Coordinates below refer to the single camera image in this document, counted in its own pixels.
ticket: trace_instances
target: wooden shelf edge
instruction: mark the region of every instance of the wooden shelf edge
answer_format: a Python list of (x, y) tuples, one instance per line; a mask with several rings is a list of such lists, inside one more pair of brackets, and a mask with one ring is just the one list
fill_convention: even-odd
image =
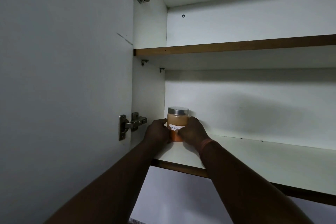
[[(163, 161), (159, 159), (153, 159), (151, 166), (160, 167), (164, 169), (169, 169), (181, 173), (186, 173), (190, 175), (196, 175), (204, 178), (209, 178), (208, 173), (205, 169), (199, 167), (191, 167), (182, 164), (172, 163), (168, 161)], [(322, 192), (316, 192), (307, 189), (295, 188), (287, 185), (272, 183), (278, 190), (289, 197), (301, 198), (317, 203), (322, 203), (326, 205), (336, 206), (336, 195), (326, 194)]]
[(133, 55), (155, 56), (155, 55), (167, 55), (167, 54), (248, 51), (248, 50), (296, 48), (296, 47), (311, 47), (311, 46), (326, 46), (326, 45), (336, 45), (336, 34), (217, 43), (217, 44), (196, 44), (196, 45), (134, 49)]

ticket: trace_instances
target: person's left arm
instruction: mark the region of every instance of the person's left arm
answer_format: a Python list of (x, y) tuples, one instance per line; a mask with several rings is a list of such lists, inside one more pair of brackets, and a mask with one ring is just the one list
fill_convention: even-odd
[(63, 205), (45, 223), (127, 223), (153, 157), (170, 141), (167, 119), (154, 120), (144, 140)]

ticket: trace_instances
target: transparent jar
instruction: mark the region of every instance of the transparent jar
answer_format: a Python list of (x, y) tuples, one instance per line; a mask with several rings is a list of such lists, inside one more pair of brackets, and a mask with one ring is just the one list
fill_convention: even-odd
[(167, 127), (171, 128), (170, 136), (173, 142), (182, 142), (182, 138), (177, 134), (180, 128), (187, 125), (189, 119), (189, 109), (180, 106), (168, 107)]

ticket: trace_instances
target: white label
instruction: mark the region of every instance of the white label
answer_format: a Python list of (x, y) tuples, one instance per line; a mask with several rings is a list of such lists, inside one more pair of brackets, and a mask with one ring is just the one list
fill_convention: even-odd
[(169, 126), (171, 127), (171, 130), (179, 130), (179, 129), (185, 127), (185, 126), (175, 126), (175, 125), (172, 125), (172, 124), (169, 124)]

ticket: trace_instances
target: red wrist thread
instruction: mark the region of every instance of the red wrist thread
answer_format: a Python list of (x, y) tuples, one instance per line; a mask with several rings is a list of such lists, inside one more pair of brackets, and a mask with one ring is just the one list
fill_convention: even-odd
[(201, 142), (201, 145), (199, 146), (199, 151), (198, 151), (198, 154), (199, 154), (199, 157), (201, 158), (202, 157), (202, 153), (203, 153), (203, 149), (204, 147), (208, 144), (208, 143), (211, 143), (211, 142), (215, 142), (214, 140), (210, 139), (210, 138), (207, 138), (205, 140), (203, 140)]

